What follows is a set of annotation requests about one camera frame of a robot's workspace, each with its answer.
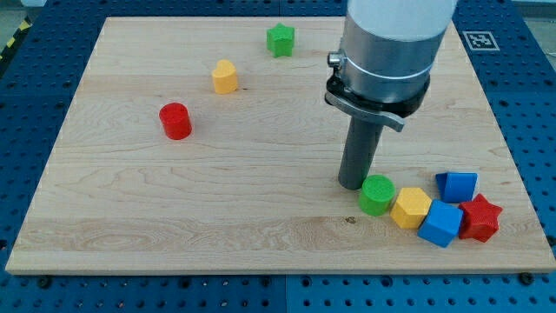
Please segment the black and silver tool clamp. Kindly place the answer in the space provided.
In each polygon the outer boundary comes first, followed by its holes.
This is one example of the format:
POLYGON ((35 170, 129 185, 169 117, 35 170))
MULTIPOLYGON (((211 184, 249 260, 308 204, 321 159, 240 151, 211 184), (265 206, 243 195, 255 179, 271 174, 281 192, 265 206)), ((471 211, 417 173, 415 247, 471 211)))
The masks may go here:
POLYGON ((419 92, 398 103, 382 103, 360 97, 349 90, 342 80, 332 75, 326 83, 325 102, 351 117, 366 123, 387 126, 401 132, 405 126, 405 117, 417 111, 430 85, 428 77, 419 92))

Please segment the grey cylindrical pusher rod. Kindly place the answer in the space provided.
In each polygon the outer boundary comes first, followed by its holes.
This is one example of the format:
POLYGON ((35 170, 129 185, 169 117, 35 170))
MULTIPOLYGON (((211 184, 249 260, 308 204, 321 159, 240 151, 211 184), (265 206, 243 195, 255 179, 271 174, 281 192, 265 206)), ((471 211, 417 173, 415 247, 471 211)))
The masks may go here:
POLYGON ((351 118, 338 174, 340 185, 358 190, 369 172, 383 126, 351 118))

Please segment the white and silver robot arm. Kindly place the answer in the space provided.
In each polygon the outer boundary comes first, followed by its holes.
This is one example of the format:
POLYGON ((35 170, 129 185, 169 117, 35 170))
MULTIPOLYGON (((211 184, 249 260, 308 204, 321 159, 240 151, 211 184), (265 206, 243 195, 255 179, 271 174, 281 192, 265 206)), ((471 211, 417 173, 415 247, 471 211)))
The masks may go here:
POLYGON ((348 114, 338 180, 359 189, 381 132, 397 132, 422 104, 456 0, 349 0, 325 101, 348 114))

